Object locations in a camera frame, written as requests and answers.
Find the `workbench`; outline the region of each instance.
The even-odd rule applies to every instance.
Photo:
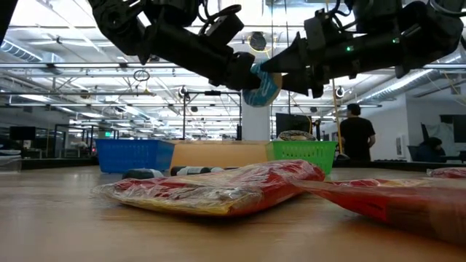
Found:
[[[420,172],[333,170],[333,179]],[[90,196],[98,167],[0,175],[0,261],[466,261],[466,249],[384,226],[311,194],[241,219],[182,218]]]

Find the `red plastic bag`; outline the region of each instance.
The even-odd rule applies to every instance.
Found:
[[[291,181],[333,203],[400,229],[466,245],[466,180]]]
[[[293,180],[323,181],[325,174],[304,160],[252,164],[202,175],[125,179],[94,193],[149,210],[190,215],[247,215],[281,203],[304,190]]]
[[[447,167],[428,170],[427,175],[433,178],[466,178],[466,167]]]

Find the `pillar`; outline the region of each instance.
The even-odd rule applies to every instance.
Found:
[[[242,139],[270,140],[270,106],[252,107],[242,101]]]

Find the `black t-shirt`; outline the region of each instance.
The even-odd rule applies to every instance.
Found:
[[[368,140],[376,134],[372,123],[364,118],[351,117],[341,122],[340,130],[344,138],[344,153],[351,159],[370,161]]]

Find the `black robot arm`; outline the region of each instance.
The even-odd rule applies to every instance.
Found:
[[[465,0],[413,1],[345,0],[355,21],[343,26],[336,16],[340,0],[329,12],[318,10],[304,21],[307,39],[298,35],[292,45],[261,65],[267,72],[288,73],[283,89],[314,98],[323,85],[341,76],[395,66],[401,78],[452,53],[462,39]],[[356,31],[347,31],[349,27]]]
[[[96,23],[126,55],[137,55],[145,64],[151,55],[204,76],[212,85],[229,89],[256,89],[260,79],[250,72],[254,56],[234,52],[227,44],[244,25],[236,16],[240,6],[232,6],[208,17],[207,26],[196,35],[184,27],[198,16],[206,0],[89,0]],[[138,19],[143,13],[151,25]]]

